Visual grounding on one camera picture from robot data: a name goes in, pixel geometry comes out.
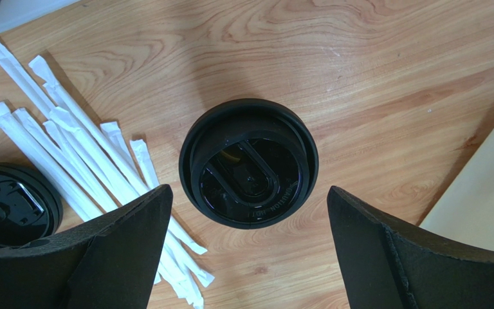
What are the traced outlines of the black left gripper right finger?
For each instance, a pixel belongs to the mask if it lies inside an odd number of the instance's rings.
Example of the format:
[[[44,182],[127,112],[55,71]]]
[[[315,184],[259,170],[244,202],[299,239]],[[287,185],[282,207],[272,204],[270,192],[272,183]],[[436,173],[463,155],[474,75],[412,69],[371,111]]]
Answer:
[[[327,208],[351,308],[494,308],[494,251],[419,228],[337,186]]]

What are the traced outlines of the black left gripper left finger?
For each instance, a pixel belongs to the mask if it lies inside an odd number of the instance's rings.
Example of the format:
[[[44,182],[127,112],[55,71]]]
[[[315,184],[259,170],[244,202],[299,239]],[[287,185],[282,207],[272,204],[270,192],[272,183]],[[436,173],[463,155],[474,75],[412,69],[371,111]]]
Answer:
[[[0,249],[0,308],[146,308],[170,221],[169,185],[58,234]]]

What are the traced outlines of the kraft paper bag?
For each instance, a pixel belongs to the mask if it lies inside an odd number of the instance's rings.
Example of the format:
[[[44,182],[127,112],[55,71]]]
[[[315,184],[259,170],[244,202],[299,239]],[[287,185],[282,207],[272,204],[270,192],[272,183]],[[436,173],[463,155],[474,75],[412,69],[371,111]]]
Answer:
[[[420,227],[460,243],[494,251],[494,129]]]

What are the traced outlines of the black plastic cup lid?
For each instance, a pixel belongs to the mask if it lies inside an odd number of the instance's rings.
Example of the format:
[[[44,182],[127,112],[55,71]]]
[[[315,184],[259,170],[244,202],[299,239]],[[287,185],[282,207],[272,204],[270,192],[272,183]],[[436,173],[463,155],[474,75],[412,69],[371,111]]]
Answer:
[[[299,210],[318,176],[315,140],[286,106],[240,98],[202,114],[183,142],[178,173],[193,206],[235,229],[261,229]]]

